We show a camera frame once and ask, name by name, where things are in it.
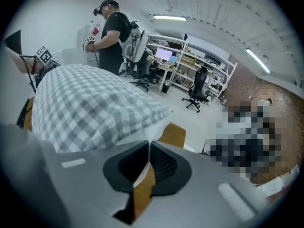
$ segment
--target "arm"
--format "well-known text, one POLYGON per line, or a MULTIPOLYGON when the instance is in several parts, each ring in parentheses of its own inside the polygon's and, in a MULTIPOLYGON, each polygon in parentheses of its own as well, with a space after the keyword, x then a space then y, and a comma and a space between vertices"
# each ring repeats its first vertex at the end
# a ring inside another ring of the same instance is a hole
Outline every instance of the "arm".
POLYGON ((101 40, 96 41, 94 44, 88 44, 86 49, 88 51, 93 51, 94 49, 103 49, 108 48, 118 42, 120 36, 120 31, 117 30, 110 30, 106 33, 106 36, 103 37, 101 40))
MULTIPOLYGON (((9 55, 9 57, 13 60, 13 62, 16 64, 17 68, 19 69, 19 71, 23 74, 27 73, 27 69, 25 68, 24 62, 21 59, 21 57, 14 51, 12 51, 11 49, 9 49, 8 47, 4 47, 4 50, 6 51, 6 53, 9 55)), ((32 71, 32 67, 33 67, 33 59, 32 58, 24 58, 27 65, 28 65, 28 70, 31 72, 32 71)), ((39 71, 43 69, 43 65, 42 63, 38 60, 37 62, 37 67, 35 68, 35 74, 38 74, 39 71)))

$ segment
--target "computer monitor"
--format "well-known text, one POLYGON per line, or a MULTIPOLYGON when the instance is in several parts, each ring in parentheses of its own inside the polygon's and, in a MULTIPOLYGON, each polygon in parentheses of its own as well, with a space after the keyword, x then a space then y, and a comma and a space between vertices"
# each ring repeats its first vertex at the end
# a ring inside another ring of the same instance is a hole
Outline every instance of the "computer monitor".
POLYGON ((171 51, 167 51, 164 49, 157 49, 155 57, 169 61, 170 57, 172 56, 171 51))
POLYGON ((177 61, 177 57, 176 56, 171 56, 169 58, 169 62, 171 62, 171 63, 176 63, 176 61, 177 61))

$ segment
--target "fabric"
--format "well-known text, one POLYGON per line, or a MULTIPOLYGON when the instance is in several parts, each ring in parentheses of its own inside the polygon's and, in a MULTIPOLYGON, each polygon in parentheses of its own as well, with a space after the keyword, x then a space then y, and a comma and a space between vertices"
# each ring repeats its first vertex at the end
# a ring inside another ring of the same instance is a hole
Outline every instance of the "fabric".
MULTIPOLYGON (((102 32, 101 39, 106 36, 108 31, 120 31, 119 39, 125 42, 129 37, 130 28, 127 26, 130 22, 128 18, 120 12, 109 15, 102 32)), ((121 63, 123 62, 123 50, 117 42, 116 44, 99 50, 99 67, 118 75, 121 63)))
POLYGON ((56 152, 114 146, 172 113, 139 88, 88 65, 59 66, 37 88, 33 133, 56 152))

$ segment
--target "hand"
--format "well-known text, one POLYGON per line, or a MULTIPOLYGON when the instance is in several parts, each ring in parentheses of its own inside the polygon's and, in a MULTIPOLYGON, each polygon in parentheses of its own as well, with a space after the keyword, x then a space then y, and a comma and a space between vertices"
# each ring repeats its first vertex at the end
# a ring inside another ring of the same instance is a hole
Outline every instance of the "hand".
POLYGON ((89 51, 86 49, 86 45, 85 45, 85 44, 82 45, 82 49, 83 49, 83 51, 84 51, 85 53, 88 53, 88 52, 89 52, 89 51))
POLYGON ((94 51, 94 46, 93 46, 93 43, 89 43, 87 45, 83 45, 83 49, 84 49, 84 52, 91 52, 91 51, 94 51))
MULTIPOLYGON (((33 64, 34 64, 34 59, 32 58, 25 58, 25 61, 27 63, 27 66, 28 66, 28 70, 30 72, 32 72, 33 70, 33 64)), ((37 60, 37 64, 36 64, 36 67, 34 68, 34 74, 39 74, 39 72, 44 69, 44 65, 42 64, 42 62, 38 59, 37 60)))

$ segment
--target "gray floor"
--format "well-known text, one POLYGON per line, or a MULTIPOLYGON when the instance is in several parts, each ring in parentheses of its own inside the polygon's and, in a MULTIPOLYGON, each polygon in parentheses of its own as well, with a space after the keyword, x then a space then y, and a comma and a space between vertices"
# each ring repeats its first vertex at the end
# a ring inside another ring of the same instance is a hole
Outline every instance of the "gray floor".
MULTIPOLYGON (((124 79, 129 82, 135 81, 131 76, 124 79)), ((216 121, 221 119, 223 110, 219 100, 215 101, 211 107, 207 105, 201 107, 200 112, 197 113, 194 106, 186 109, 189 103, 181 99, 188 98, 187 92, 177 86, 172 85, 167 93, 163 93, 159 91, 159 85, 150 84, 149 92, 146 93, 173 109, 171 122, 186 130, 185 149, 201 152, 205 141, 214 138, 216 121)))

